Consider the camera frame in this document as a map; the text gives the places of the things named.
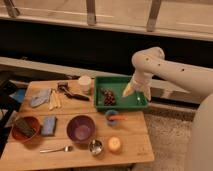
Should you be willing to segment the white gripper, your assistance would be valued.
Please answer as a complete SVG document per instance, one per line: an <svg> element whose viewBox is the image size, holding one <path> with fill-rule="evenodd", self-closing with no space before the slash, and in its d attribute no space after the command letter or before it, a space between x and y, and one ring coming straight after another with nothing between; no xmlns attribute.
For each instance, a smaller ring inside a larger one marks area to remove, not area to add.
<svg viewBox="0 0 213 171"><path fill-rule="evenodd" d="M151 100L151 84L152 74L150 73L139 73L135 72L132 77L132 85L136 91L144 92L145 97L148 101ZM130 83L127 84L125 89L123 90L122 96L127 97L134 92L134 89Z"/></svg>

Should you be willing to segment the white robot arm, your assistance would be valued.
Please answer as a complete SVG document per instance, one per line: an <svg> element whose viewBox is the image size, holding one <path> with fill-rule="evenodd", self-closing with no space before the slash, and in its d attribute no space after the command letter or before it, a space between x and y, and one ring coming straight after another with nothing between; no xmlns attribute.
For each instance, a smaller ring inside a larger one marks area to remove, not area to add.
<svg viewBox="0 0 213 171"><path fill-rule="evenodd" d="M132 65L135 72L123 97L138 91L150 100L150 82L156 75L204 98L193 120L184 171L213 171L213 69L166 61L160 47L136 52Z"/></svg>

